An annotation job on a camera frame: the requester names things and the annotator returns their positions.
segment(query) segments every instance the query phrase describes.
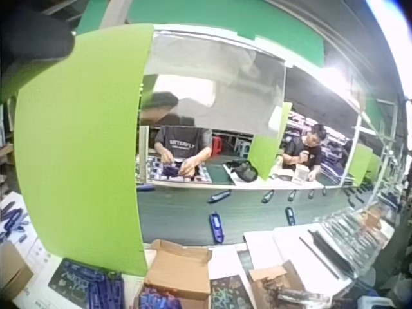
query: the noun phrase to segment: gray t-shirt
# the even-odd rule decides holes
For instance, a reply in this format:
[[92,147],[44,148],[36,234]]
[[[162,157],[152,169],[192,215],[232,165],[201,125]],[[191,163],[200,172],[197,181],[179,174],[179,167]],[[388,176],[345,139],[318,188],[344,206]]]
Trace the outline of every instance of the gray t-shirt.
[[195,156],[202,149],[212,147],[212,130],[198,127],[162,126],[156,135],[159,142],[175,158]]

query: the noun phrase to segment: brown cardboard box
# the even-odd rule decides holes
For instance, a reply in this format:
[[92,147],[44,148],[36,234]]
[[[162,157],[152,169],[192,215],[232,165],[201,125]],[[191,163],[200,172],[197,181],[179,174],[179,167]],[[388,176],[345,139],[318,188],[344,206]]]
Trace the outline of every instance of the brown cardboard box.
[[[267,301],[266,290],[263,288],[262,280],[265,278],[275,279],[279,286],[297,291],[304,291],[301,278],[296,272],[291,261],[283,263],[281,266],[274,266],[262,269],[253,269],[249,271],[252,278],[252,291],[255,297],[256,306],[259,309],[270,309]],[[302,308],[299,305],[285,304],[279,307],[284,309]]]
[[11,300],[26,286],[33,273],[10,241],[3,243],[0,251],[0,294]]
[[157,250],[157,254],[144,285],[179,297],[183,309],[207,309],[211,294],[207,263],[212,252],[204,248],[183,248],[164,240],[155,240],[151,249]]

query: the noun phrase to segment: cardboard box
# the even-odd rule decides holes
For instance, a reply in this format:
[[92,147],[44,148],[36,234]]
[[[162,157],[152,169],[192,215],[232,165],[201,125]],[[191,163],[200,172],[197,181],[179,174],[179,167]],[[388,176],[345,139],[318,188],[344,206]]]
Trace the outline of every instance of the cardboard box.
[[3,243],[0,251],[0,294],[12,300],[24,289],[33,276],[33,272],[10,241]]
[[[252,279],[252,291],[255,297],[256,306],[259,309],[271,309],[268,302],[268,297],[266,296],[267,292],[263,288],[264,279],[275,279],[277,285],[284,288],[304,291],[304,286],[301,281],[301,278],[296,272],[295,267],[291,261],[286,261],[282,265],[262,268],[262,269],[253,269],[249,271],[250,277]],[[289,308],[303,308],[302,306],[296,304],[281,304],[279,309],[289,309]]]
[[157,254],[144,286],[170,292],[180,299],[183,309],[208,309],[211,286],[207,263],[212,252],[164,240],[155,240],[150,249],[157,250]]

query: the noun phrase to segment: dark hair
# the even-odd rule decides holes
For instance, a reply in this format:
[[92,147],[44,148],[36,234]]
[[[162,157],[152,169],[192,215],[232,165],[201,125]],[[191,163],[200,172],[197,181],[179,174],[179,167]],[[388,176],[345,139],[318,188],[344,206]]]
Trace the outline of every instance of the dark hair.
[[326,130],[322,124],[315,124],[311,130],[312,134],[316,134],[320,140],[324,140],[326,138]]

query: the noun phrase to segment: hand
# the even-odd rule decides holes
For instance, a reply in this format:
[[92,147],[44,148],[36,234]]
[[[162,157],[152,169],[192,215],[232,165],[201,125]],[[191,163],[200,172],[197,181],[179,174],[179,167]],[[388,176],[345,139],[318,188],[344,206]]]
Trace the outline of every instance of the hand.
[[174,160],[173,154],[169,150],[164,148],[162,151],[162,157],[160,160],[162,161],[162,163],[172,163]]
[[297,159],[297,163],[305,163],[306,161],[308,161],[308,155],[302,151]]
[[309,182],[314,181],[316,179],[316,174],[317,174],[317,171],[311,171],[308,175],[308,181]]
[[180,167],[179,175],[192,177],[194,175],[194,168],[196,165],[196,158],[193,156],[184,160],[182,166]]

